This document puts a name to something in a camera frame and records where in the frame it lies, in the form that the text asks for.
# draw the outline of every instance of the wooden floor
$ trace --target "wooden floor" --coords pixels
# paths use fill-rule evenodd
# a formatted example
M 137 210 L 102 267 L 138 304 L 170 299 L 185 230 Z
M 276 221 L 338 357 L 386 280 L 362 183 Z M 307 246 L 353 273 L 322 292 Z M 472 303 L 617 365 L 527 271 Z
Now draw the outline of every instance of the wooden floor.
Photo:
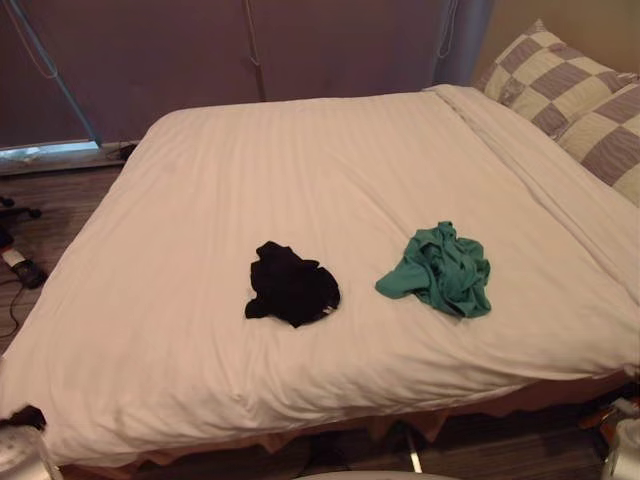
M 12 226 L 15 246 L 51 271 L 118 173 L 118 168 L 109 167 L 0 179 L 0 195 L 43 211 L 38 220 L 24 218 Z M 0 266 L 0 282 L 11 278 L 11 272 Z M 0 335 L 10 328 L 7 308 L 15 291 L 15 285 L 0 287 Z M 20 319 L 38 295 L 39 290 L 27 291 L 19 299 Z M 0 351 L 9 341 L 0 341 Z M 426 472 L 461 479 L 597 480 L 601 462 L 590 436 L 576 428 L 576 412 L 575 407 L 561 407 L 505 419 L 455 418 L 434 444 L 418 442 L 420 458 Z M 346 467 L 410 471 L 402 432 L 392 431 L 381 442 L 372 442 L 362 431 L 300 438 L 274 455 L 257 447 L 194 455 L 164 468 L 144 465 L 135 479 L 288 479 L 303 470 L 311 474 Z M 67 468 L 65 478 L 99 477 Z

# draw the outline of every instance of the green shirt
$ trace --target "green shirt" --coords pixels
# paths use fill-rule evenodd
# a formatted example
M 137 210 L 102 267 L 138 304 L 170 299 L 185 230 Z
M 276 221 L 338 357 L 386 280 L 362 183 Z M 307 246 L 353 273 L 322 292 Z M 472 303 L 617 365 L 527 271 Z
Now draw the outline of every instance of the green shirt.
M 491 310 L 484 293 L 489 261 L 475 240 L 456 238 L 451 222 L 418 230 L 398 266 L 376 283 L 389 298 L 414 293 L 421 301 L 445 313 L 478 317 Z

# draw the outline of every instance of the white duvet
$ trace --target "white duvet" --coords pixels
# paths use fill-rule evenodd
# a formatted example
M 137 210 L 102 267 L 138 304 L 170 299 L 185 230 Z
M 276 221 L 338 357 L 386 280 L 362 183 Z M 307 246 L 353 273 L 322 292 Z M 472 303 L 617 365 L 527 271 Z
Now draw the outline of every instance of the white duvet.
M 417 229 L 485 247 L 493 310 L 457 321 L 374 284 Z M 340 308 L 244 318 L 267 240 Z M 472 89 L 184 110 L 158 121 L 0 362 L 0 415 L 57 462 L 125 463 L 640 363 L 638 210 Z

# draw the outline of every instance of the brown bed skirt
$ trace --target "brown bed skirt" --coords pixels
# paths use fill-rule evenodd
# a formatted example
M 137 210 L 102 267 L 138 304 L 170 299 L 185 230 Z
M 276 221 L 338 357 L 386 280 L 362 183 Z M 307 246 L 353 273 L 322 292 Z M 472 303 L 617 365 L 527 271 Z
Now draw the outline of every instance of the brown bed skirt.
M 362 417 L 326 425 L 318 425 L 316 427 L 305 428 L 302 430 L 271 433 L 230 442 L 212 442 L 189 447 L 154 450 L 151 452 L 140 453 L 135 462 L 122 467 L 81 466 L 80 468 L 97 473 L 105 478 L 125 480 L 131 478 L 138 466 L 147 460 L 158 465 L 168 465 L 180 457 L 193 453 L 209 452 L 214 450 L 232 450 L 254 445 L 262 445 L 267 451 L 275 452 L 296 437 L 313 435 L 331 430 L 363 428 L 369 431 L 369 435 L 371 435 L 372 438 L 378 439 L 383 437 L 389 428 L 399 420 L 410 423 L 416 429 L 420 430 L 427 439 L 433 441 L 444 425 L 446 419 L 450 416 L 484 413 L 487 415 L 502 417 L 517 410 L 535 411 L 552 405 L 582 403 L 615 390 L 627 382 L 629 382 L 629 377 L 626 376 L 624 372 L 618 372 L 599 379 L 587 378 L 572 381 L 545 380 L 533 383 L 500 398 L 460 407 L 406 413 L 401 415 Z

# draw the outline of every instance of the pillowcase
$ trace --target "pillowcase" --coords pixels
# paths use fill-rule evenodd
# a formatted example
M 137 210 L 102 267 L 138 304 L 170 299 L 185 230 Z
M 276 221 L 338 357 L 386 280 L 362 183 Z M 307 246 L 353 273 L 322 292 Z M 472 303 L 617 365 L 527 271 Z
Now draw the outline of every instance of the pillowcase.
M 538 20 L 496 58 L 475 86 L 555 139 L 580 113 L 634 77 L 585 57 Z
M 558 139 L 573 158 L 640 206 L 640 84 L 616 92 Z

